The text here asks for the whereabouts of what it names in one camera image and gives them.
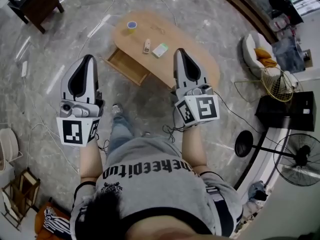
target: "gray t-shirt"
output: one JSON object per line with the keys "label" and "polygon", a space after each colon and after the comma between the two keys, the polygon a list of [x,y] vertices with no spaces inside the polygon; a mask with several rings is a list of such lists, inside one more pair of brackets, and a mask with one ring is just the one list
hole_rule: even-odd
{"label": "gray t-shirt", "polygon": [[162,137],[135,138],[106,161],[96,183],[84,182],[75,191],[70,230],[75,240],[76,220],[97,193],[120,195],[121,222],[128,230],[153,216],[173,216],[199,234],[230,236],[242,216],[237,192],[212,171],[197,175],[180,151]]}

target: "orange pillow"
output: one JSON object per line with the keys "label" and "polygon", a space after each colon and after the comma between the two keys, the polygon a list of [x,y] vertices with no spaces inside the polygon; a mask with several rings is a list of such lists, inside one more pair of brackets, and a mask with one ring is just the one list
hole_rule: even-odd
{"label": "orange pillow", "polygon": [[265,67],[275,67],[278,63],[270,58],[261,58],[259,61],[264,65]]}
{"label": "orange pillow", "polygon": [[258,59],[270,59],[271,58],[271,55],[262,48],[255,48],[254,51],[255,51],[255,54],[258,57]]}

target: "black speaker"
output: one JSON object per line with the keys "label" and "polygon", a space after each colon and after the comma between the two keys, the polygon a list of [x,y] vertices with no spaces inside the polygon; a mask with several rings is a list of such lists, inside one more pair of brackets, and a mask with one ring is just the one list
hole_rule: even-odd
{"label": "black speaker", "polygon": [[317,107],[313,91],[295,92],[288,102],[267,95],[260,99],[255,115],[267,129],[315,131]]}

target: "white power adapter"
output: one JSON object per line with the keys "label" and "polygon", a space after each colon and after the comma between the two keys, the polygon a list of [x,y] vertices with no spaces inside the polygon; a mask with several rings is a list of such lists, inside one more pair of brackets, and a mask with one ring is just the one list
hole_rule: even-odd
{"label": "white power adapter", "polygon": [[28,68],[28,61],[24,61],[22,63],[22,72],[21,72],[21,77],[24,78],[27,75],[27,68]]}

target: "white armchair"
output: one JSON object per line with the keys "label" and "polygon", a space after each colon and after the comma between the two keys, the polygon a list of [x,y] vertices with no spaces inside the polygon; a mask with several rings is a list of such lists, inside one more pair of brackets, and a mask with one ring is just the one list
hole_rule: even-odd
{"label": "white armchair", "polygon": [[250,67],[251,72],[255,76],[261,75],[261,69],[265,66],[258,61],[255,48],[262,48],[271,55],[273,61],[277,61],[273,51],[272,46],[267,42],[264,36],[257,31],[250,31],[242,41],[242,50],[243,50],[243,59],[245,63]]}

